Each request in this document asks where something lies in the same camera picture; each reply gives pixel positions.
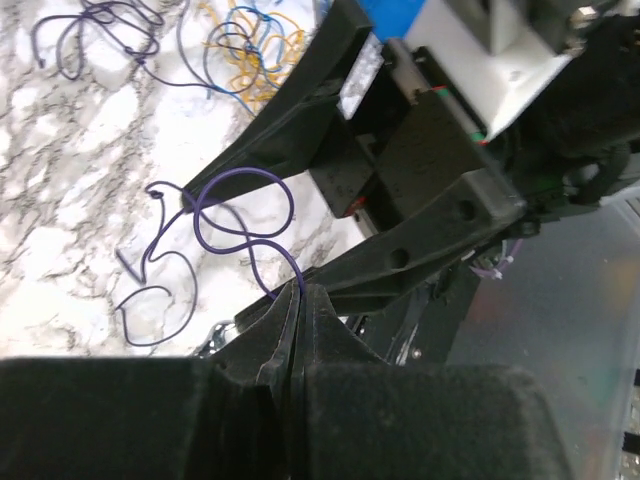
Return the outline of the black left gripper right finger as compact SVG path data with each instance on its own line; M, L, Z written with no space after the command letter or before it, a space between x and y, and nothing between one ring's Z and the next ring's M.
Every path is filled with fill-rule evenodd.
M569 479L548 403L505 366L384 362L306 289L292 374L296 479Z

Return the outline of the blue plastic bin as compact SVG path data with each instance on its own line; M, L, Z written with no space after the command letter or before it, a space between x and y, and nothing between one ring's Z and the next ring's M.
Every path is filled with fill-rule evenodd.
M427 0L359 1L373 23L373 34L382 42L403 38L426 3Z

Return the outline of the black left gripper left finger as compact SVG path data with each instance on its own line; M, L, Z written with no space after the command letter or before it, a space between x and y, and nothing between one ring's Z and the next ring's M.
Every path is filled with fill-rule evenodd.
M286 479L279 415L300 307L284 288L223 350L1 364L5 479Z

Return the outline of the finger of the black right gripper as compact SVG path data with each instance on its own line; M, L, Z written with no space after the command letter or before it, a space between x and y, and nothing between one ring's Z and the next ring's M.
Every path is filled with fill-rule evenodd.
M340 315L377 312L519 220L525 201L500 172L315 172L327 204L366 213L375 234L303 274Z
M335 1L285 83L239 137L187 183L182 205L234 168L260 168L281 179L305 171L339 113L341 89L371 29L358 2Z

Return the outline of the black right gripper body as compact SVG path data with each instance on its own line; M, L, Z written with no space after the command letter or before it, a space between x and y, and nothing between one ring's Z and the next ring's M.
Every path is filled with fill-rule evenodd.
M509 13L571 61L491 140L426 47L380 41L380 65L350 118L340 118L310 174L504 174L525 201L511 237L596 209L639 180L639 5L635 1L445 1L488 52L515 34Z

